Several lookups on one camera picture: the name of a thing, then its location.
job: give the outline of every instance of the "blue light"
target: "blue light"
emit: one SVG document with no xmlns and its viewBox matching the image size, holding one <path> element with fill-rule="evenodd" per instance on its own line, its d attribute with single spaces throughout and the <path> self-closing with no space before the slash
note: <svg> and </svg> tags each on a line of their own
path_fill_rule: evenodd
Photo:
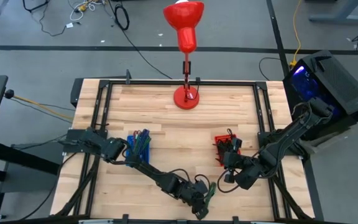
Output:
<svg viewBox="0 0 358 224">
<path fill-rule="evenodd" d="M 302 72 L 304 69 L 305 69 L 304 66 L 300 66 L 294 74 L 298 74 L 298 73 Z"/>
</svg>

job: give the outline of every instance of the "red object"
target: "red object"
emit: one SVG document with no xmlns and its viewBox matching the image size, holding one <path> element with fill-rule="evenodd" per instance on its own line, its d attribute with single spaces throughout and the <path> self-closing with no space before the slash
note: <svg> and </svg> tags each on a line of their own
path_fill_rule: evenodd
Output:
<svg viewBox="0 0 358 224">
<path fill-rule="evenodd" d="M 226 141 L 231 141 L 231 135 L 227 134 L 227 135 L 223 135 L 223 136 L 215 136 L 215 144 L 218 144 L 218 141 L 222 141 L 222 142 L 226 142 Z M 221 157 L 221 155 L 219 154 L 218 151 L 218 155 L 219 155 L 219 162 L 221 163 L 221 166 L 223 166 L 223 157 Z"/>
<path fill-rule="evenodd" d="M 197 94 L 197 90 L 194 87 L 190 87 L 188 91 L 185 91 L 185 87 L 181 86 L 173 94 L 173 101 L 175 104 L 184 110 L 190 110 L 197 106 L 200 100 L 200 94 Z"/>
<path fill-rule="evenodd" d="M 197 1 L 176 3 L 163 10 L 165 19 L 177 31 L 179 49 L 185 54 L 197 48 L 195 27 L 203 11 L 204 3 Z"/>
</svg>

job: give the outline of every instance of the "red lamp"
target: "red lamp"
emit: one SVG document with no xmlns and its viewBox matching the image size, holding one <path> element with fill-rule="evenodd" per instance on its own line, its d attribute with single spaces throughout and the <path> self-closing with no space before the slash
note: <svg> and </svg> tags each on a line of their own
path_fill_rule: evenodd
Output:
<svg viewBox="0 0 358 224">
<path fill-rule="evenodd" d="M 183 71 L 185 84 L 173 94 L 175 104 L 184 110 L 194 108 L 200 100 L 200 94 L 196 88 L 191 87 L 188 83 L 190 74 L 188 55 L 197 48 L 195 27 L 200 21 L 203 11 L 204 3 L 188 2 L 186 0 L 180 0 L 163 10 L 165 19 L 177 31 L 179 49 L 185 54 L 185 69 Z"/>
</svg>

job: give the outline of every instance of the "red lamp base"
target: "red lamp base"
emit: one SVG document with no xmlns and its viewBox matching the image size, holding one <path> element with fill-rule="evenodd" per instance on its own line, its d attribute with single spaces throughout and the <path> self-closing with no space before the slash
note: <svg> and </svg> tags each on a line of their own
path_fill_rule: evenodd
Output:
<svg viewBox="0 0 358 224">
<path fill-rule="evenodd" d="M 200 93 L 197 94 L 197 89 L 194 87 L 190 87 L 188 91 L 188 99 L 185 101 L 185 87 L 181 86 L 177 90 L 175 90 L 175 93 L 173 94 L 173 101 L 175 104 L 184 110 L 190 110 L 197 106 L 199 100 L 200 100 Z"/>
</svg>

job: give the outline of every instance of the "blue bin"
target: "blue bin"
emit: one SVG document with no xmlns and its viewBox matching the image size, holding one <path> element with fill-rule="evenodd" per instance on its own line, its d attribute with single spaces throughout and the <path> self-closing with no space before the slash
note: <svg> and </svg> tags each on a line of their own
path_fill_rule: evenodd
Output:
<svg viewBox="0 0 358 224">
<path fill-rule="evenodd" d="M 129 135 L 127 137 L 127 141 L 131 147 L 134 147 L 134 136 Z M 129 156 L 129 150 L 126 151 L 126 156 Z M 140 158 L 145 161 L 146 163 L 149 163 L 150 160 L 150 143 L 147 144 L 146 150 L 140 155 Z"/>
</svg>

